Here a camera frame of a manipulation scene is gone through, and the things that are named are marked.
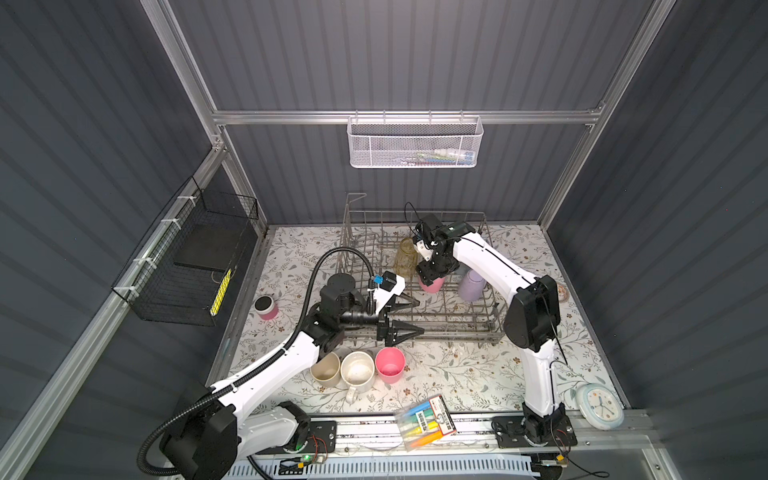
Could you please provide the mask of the pink cup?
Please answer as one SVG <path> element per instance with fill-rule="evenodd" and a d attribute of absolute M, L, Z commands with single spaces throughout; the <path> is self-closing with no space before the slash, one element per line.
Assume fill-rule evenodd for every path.
<path fill-rule="evenodd" d="M 385 347 L 375 357 L 378 376 L 386 384 L 398 382 L 402 378 L 405 366 L 405 355 L 396 347 Z"/>
<path fill-rule="evenodd" d="M 445 279 L 444 278 L 436 278 L 430 284 L 426 284 L 424 281 L 419 280 L 419 285 L 420 285 L 421 289 L 424 292 L 429 293 L 429 294 L 438 293 L 442 289 L 444 283 L 445 283 Z"/>

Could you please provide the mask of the yellow glass tumbler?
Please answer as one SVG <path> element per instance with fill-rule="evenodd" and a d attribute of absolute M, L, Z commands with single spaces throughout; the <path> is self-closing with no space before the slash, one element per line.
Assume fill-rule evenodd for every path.
<path fill-rule="evenodd" d="M 394 271 L 397 275 L 409 280 L 419 262 L 419 254 L 410 237 L 402 239 L 395 254 Z"/>

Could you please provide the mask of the purple cup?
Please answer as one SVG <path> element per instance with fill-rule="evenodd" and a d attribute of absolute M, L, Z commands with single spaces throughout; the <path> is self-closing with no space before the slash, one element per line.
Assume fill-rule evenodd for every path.
<path fill-rule="evenodd" d="M 486 281 L 480 274 L 468 270 L 459 283 L 458 295 L 467 303 L 479 301 L 483 297 L 485 285 Z"/>

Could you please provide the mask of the blue plastic tumbler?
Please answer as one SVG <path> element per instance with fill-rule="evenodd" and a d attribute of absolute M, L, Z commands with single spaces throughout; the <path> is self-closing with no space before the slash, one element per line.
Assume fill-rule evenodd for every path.
<path fill-rule="evenodd" d="M 453 272 L 453 274 L 459 278 L 463 278 L 470 270 L 471 268 L 468 265 L 459 263 L 458 268 Z"/>

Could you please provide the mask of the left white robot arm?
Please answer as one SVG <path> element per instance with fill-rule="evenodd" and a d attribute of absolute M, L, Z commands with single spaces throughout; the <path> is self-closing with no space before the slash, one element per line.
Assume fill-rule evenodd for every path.
<path fill-rule="evenodd" d="M 391 313 L 420 302 L 405 291 L 405 280 L 386 271 L 371 278 L 365 290 L 349 274 L 334 274 L 320 291 L 319 302 L 302 313 L 296 330 L 269 354 L 240 372 L 211 385 L 196 403 L 175 414 L 148 438 L 170 461 L 157 468 L 140 450 L 140 469 L 154 476 L 220 479 L 233 464 L 269 449 L 303 449 L 311 419 L 291 401 L 259 414 L 256 409 L 295 375 L 330 355 L 345 338 L 345 329 L 372 327 L 388 347 L 423 334 L 421 327 L 394 320 Z"/>

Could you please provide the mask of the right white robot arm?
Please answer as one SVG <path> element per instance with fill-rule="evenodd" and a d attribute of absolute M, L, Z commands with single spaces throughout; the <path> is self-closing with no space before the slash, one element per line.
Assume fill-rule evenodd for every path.
<path fill-rule="evenodd" d="M 533 446 L 565 449 L 578 443 L 553 378 L 561 314 L 557 282 L 536 276 L 504 257 L 468 223 L 445 224 L 421 217 L 413 242 L 422 260 L 416 271 L 425 285 L 461 264 L 480 275 L 507 303 L 503 332 L 521 350 L 525 394 L 522 432 Z"/>

